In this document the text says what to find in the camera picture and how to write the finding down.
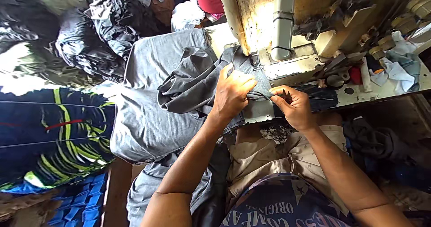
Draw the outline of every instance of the scissors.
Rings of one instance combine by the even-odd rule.
[[[288,91],[286,94],[286,91],[283,89],[282,94],[278,94],[281,98],[283,98],[288,104],[292,103],[292,96],[290,95],[290,92]],[[316,99],[316,100],[329,100],[332,101],[332,98],[323,98],[323,97],[314,97],[314,96],[308,96],[309,99]]]
[[[286,91],[283,89],[283,93],[282,94],[278,94],[278,96],[280,96],[281,98],[283,98],[288,104],[292,103],[292,96],[290,95],[290,92],[288,91],[288,93],[286,94]]]

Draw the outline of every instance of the gray garment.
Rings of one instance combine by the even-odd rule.
[[[134,43],[127,63],[111,151],[129,162],[152,162],[185,147],[204,122],[192,114],[175,114],[157,104],[157,87],[180,63],[183,50],[197,47],[213,53],[205,31],[192,29]],[[226,130],[241,123],[237,116]]]
[[[263,70],[253,69],[250,57],[242,53],[241,47],[227,48],[220,59],[215,61],[213,58],[202,49],[187,48],[178,67],[158,87],[159,106],[169,112],[191,112],[195,117],[205,117],[214,104],[220,70],[229,63],[234,64],[234,70],[255,75],[258,83],[247,98],[269,100],[274,95],[268,91],[271,85]]]
[[[165,158],[148,164],[133,181],[126,205],[130,227],[139,227],[151,196],[159,187],[178,155],[179,152],[170,153]],[[226,145],[216,145],[209,165],[193,192],[190,203],[192,226],[220,226],[225,217],[226,175],[229,165],[230,154]]]

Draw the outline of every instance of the hand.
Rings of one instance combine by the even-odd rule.
[[[305,132],[317,128],[313,114],[311,114],[310,101],[308,95],[299,92],[288,86],[279,86],[271,88],[269,91],[275,95],[282,94],[283,89],[290,92],[292,103],[289,105],[282,97],[272,96],[273,101],[284,113],[284,117],[289,124],[297,131]]]
[[[232,71],[228,77],[228,71],[232,67],[230,63],[220,71],[214,107],[211,110],[217,117],[228,122],[247,106],[247,93],[257,84],[254,75],[244,74],[238,70]]]

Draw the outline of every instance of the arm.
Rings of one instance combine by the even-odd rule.
[[[253,75],[234,70],[232,64],[220,71],[214,107],[201,129],[164,176],[151,197],[141,226],[191,226],[192,193],[202,178],[217,139],[230,120],[247,104],[246,95],[256,86]]]
[[[342,152],[319,128],[311,114],[308,95],[287,86],[274,87],[271,92],[289,91],[289,105],[279,96],[271,97],[283,111],[292,127],[302,132],[310,142],[331,187],[347,208],[365,226],[412,226],[379,188]]]

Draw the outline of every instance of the navy printed shirt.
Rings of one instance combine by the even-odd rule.
[[[351,214],[345,216],[302,178],[277,173],[246,189],[220,227],[349,227],[353,223]]]

